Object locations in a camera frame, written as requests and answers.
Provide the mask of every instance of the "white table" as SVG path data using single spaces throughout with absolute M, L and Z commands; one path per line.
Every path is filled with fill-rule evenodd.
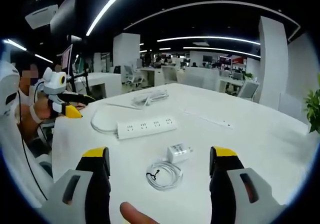
M 158 87 L 165 84 L 165 77 L 161 68 L 143 67 L 137 70 L 139 70 L 143 78 L 147 80 L 148 85 Z
M 87 94 L 86 79 L 79 77 L 74 82 L 76 91 L 80 94 Z M 102 96 L 111 98 L 122 94 L 121 74 L 93 72 L 88 74 L 89 87 L 103 85 Z
M 232 79 L 231 77 L 220 76 L 219 92 L 221 92 L 221 93 L 226 92 L 227 83 L 230 83 L 234 86 L 242 87 L 243 84 L 245 83 L 245 81 L 244 80 L 235 80 L 235 79 Z
M 119 206 L 125 201 L 160 223 L 210 223 L 209 156 L 214 145 L 234 150 L 245 167 L 253 168 L 271 185 L 272 195 L 280 204 L 291 200 L 316 148 L 306 141 L 307 125 L 269 107 L 216 91 L 182 84 L 155 89 L 167 89 L 169 98 L 143 111 L 115 107 L 114 116 L 122 121 L 171 115 L 178 123 L 177 130 L 118 141 L 114 135 L 92 129 L 90 120 L 98 107 L 105 103 L 129 105 L 134 96 L 146 90 L 91 103 L 81 111 L 82 119 L 57 118 L 52 143 L 53 179 L 57 181 L 67 170 L 76 168 L 87 150 L 107 146 L 111 223 L 124 222 Z M 233 128 L 182 110 L 225 121 Z M 190 159 L 179 164 L 183 181 L 176 189 L 157 191 L 148 184 L 146 169 L 166 156 L 168 146 L 178 143 L 193 149 Z

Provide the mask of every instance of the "air conditioner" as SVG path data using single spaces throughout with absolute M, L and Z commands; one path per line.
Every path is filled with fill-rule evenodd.
M 37 29 L 49 25 L 57 11 L 58 5 L 50 5 L 26 15 L 25 20 L 32 29 Z

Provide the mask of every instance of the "power strip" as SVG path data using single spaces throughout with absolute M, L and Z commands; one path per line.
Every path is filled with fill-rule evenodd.
M 117 123 L 119 140 L 164 133 L 175 129 L 177 129 L 177 123 L 171 116 Z

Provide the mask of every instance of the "ceiling light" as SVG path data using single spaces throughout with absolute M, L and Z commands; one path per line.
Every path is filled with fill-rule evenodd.
M 161 40 L 157 40 L 157 42 L 159 43 L 159 42 L 182 40 L 182 39 L 222 39 L 222 40 L 232 40 L 232 41 L 239 41 L 239 42 L 260 45 L 259 42 L 244 40 L 244 39 L 239 39 L 239 38 L 233 38 L 233 37 L 225 37 L 225 36 L 185 36 L 185 37 L 161 39 Z
M 183 49 L 205 49 L 205 50 L 217 50 L 217 51 L 224 51 L 224 52 L 231 52 L 231 53 L 239 53 L 239 54 L 245 54 L 248 56 L 256 57 L 256 58 L 261 58 L 259 55 L 253 55 L 250 53 L 242 52 L 242 51 L 237 51 L 237 50 L 228 50 L 228 49 L 220 49 L 220 48 L 212 48 L 212 47 L 184 47 Z
M 49 62 L 49 63 L 54 63 L 52 60 L 48 60 L 47 58 L 44 58 L 43 56 L 40 56 L 40 55 L 38 55 L 38 54 L 34 54 L 37 58 L 41 58 L 41 59 L 43 59 L 43 60 L 45 60 L 45 61 L 47 61 L 47 62 Z
M 94 19 L 93 23 L 91 24 L 89 30 L 86 33 L 86 36 L 90 36 L 91 32 L 93 31 L 93 29 L 96 27 L 96 25 L 98 24 L 98 22 L 100 21 L 100 19 L 102 18 L 102 16 L 106 13 L 106 11 L 113 5 L 113 3 L 115 3 L 116 0 L 109 0 L 107 2 L 107 4 L 105 4 L 105 6 L 102 8 L 102 10 L 100 11 L 100 13 L 96 16 L 96 18 Z
M 10 39 L 4 40 L 3 42 L 6 43 L 6 44 L 10 44 L 12 46 L 15 46 L 16 48 L 19 48 L 19 49 L 21 49 L 23 51 L 27 50 L 27 48 L 23 47 L 22 45 L 19 45 L 18 43 L 14 42 L 14 41 L 12 41 Z

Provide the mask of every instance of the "wristband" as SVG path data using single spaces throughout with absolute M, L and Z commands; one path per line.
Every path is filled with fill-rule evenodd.
M 29 109 L 30 109 L 30 114 L 31 114 L 32 119 L 33 119 L 37 124 L 42 123 L 43 120 L 41 120 L 41 119 L 37 116 L 34 105 L 31 105 Z

